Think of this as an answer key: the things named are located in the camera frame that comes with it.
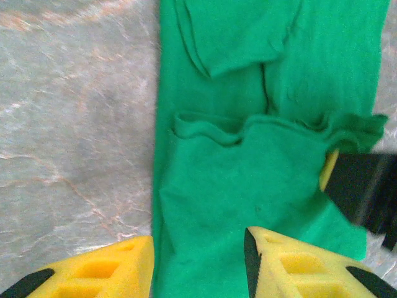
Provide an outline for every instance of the wrinkled fabric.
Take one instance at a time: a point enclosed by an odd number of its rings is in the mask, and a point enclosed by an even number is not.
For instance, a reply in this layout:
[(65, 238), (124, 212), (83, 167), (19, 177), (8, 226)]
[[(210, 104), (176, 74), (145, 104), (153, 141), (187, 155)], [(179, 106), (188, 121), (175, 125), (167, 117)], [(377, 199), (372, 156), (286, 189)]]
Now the wrinkled fabric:
[(318, 182), (328, 152), (368, 152), (383, 134), (387, 6), (162, 0), (154, 297), (247, 297), (252, 225), (365, 256), (365, 230)]

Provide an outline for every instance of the green cloth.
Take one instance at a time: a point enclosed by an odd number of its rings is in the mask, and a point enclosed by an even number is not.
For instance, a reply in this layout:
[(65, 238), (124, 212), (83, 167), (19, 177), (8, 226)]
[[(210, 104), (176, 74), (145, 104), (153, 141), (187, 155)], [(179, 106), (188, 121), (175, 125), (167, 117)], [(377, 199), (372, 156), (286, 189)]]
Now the green cloth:
[(161, 1), (154, 298), (247, 297), (252, 225), (365, 256), (365, 230), (318, 182), (327, 152), (368, 152), (383, 134), (372, 108), (387, 7)]

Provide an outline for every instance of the gray marble floor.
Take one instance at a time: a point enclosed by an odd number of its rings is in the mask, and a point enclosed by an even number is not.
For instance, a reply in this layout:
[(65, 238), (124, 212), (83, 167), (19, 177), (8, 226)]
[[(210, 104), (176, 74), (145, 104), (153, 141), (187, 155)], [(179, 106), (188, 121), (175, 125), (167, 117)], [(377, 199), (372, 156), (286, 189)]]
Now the gray marble floor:
[[(158, 4), (0, 1), (0, 292), (44, 264), (149, 234)], [(382, 38), (380, 151), (397, 151), (397, 2)], [(397, 286), (397, 258), (365, 262)]]

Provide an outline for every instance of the black plastic piece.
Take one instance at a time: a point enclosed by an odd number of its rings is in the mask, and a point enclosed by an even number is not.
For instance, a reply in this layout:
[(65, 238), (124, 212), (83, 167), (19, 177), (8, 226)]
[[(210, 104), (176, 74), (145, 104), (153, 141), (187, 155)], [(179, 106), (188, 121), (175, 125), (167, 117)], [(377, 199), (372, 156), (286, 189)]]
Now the black plastic piece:
[(261, 256), (258, 255), (255, 238), (247, 228), (244, 237), (244, 255), (246, 261), (249, 298), (255, 298), (259, 270), (261, 268)]
[(376, 297), (397, 298), (397, 290), (376, 274), (353, 266), (346, 269)]
[(0, 294), (0, 298), (26, 298), (55, 274), (48, 268), (26, 275), (16, 284)]
[(353, 224), (397, 242), (397, 155), (340, 154), (324, 191)]

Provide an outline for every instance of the green fabric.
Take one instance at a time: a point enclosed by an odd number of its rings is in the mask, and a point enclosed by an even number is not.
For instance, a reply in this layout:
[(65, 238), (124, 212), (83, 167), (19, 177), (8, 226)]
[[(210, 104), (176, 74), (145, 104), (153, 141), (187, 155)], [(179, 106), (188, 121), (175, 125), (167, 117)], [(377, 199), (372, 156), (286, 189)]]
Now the green fabric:
[(318, 181), (327, 152), (367, 152), (382, 136), (372, 108), (387, 7), (161, 1), (155, 298), (247, 297), (252, 225), (365, 256), (365, 231)]

